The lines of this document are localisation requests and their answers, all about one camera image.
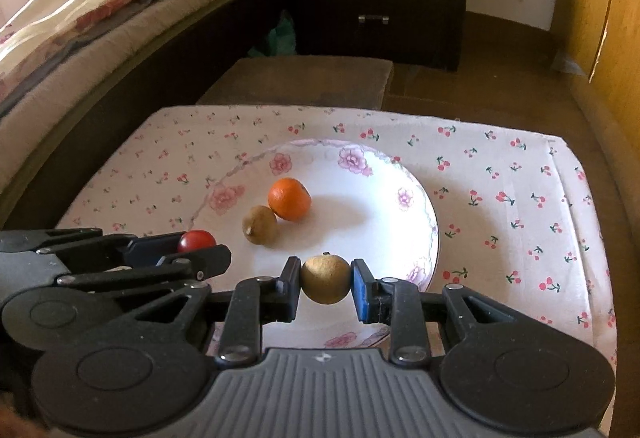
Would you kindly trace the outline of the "red cherry tomato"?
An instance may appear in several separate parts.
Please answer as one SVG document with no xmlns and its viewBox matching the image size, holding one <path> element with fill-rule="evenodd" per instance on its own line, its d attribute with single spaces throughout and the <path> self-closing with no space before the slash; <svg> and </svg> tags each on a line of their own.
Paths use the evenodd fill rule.
<svg viewBox="0 0 640 438">
<path fill-rule="evenodd" d="M 205 230 L 190 230 L 180 236 L 178 243 L 179 253 L 191 253 L 202 248 L 214 247 L 217 242 L 214 236 Z"/>
</svg>

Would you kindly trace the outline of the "pale tan longan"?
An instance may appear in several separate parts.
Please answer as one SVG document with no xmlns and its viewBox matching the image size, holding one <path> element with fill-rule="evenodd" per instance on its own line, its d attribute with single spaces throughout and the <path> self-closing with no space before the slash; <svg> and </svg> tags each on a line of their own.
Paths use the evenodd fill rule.
<svg viewBox="0 0 640 438">
<path fill-rule="evenodd" d="M 300 285 L 314 302 L 322 305 L 336 304 L 349 293 L 352 268 L 340 256 L 314 256 L 307 259 L 300 269 Z"/>
</svg>

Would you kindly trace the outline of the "small orange tangerine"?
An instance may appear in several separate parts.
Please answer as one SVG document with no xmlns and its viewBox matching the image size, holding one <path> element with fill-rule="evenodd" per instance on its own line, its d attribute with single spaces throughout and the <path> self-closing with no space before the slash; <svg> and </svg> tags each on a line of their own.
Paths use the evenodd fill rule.
<svg viewBox="0 0 640 438">
<path fill-rule="evenodd" d="M 278 217 L 286 221 L 300 221 L 311 208 L 311 195 L 294 178 L 277 180 L 268 192 L 268 205 Z"/>
</svg>

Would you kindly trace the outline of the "white floral plate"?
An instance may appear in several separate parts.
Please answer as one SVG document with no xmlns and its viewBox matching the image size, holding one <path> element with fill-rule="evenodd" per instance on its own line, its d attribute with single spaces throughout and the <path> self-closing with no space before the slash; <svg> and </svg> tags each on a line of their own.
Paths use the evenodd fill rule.
<svg viewBox="0 0 640 438">
<path fill-rule="evenodd" d="M 242 218 L 266 204 L 281 178 L 307 189 L 310 211 L 300 221 L 279 220 L 272 244 L 252 244 Z M 252 276 L 278 276 L 291 256 L 323 253 L 361 258 L 376 278 L 407 280 L 425 291 L 439 252 L 434 206 L 420 181 L 390 156 L 338 140 L 297 140 L 253 155 L 210 186 L 192 226 L 231 252 L 228 270 L 210 282 L 214 291 Z"/>
</svg>

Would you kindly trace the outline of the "cherry print tablecloth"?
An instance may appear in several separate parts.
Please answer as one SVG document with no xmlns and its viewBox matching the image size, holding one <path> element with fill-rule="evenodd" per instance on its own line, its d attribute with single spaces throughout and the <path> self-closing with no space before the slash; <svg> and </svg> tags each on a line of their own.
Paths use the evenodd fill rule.
<svg viewBox="0 0 640 438">
<path fill-rule="evenodd" d="M 195 229 L 210 186 L 297 140 L 368 146 L 420 181 L 437 220 L 436 292 L 457 283 L 616 356 L 616 317 L 582 164 L 556 137 L 303 106 L 187 106 L 149 117 L 88 181 L 64 228 L 154 236 Z"/>
</svg>

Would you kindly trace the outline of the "bed with beige mattress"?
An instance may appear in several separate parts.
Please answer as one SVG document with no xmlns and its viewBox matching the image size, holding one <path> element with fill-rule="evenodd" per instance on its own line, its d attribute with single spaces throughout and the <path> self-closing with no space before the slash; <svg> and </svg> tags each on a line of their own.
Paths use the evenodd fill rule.
<svg viewBox="0 0 640 438">
<path fill-rule="evenodd" d="M 49 158 L 56 130 L 75 125 L 80 104 L 98 98 L 212 13 L 235 0 L 134 0 L 58 50 L 1 105 L 1 196 L 14 202 Z"/>
</svg>

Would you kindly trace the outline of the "wooden wardrobe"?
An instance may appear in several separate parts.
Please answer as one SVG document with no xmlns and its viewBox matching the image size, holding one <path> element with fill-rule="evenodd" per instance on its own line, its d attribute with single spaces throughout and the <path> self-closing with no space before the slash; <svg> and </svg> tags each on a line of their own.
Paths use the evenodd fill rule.
<svg viewBox="0 0 640 438">
<path fill-rule="evenodd" d="M 552 34 L 620 193 L 639 199 L 639 0 L 556 0 Z"/>
</svg>

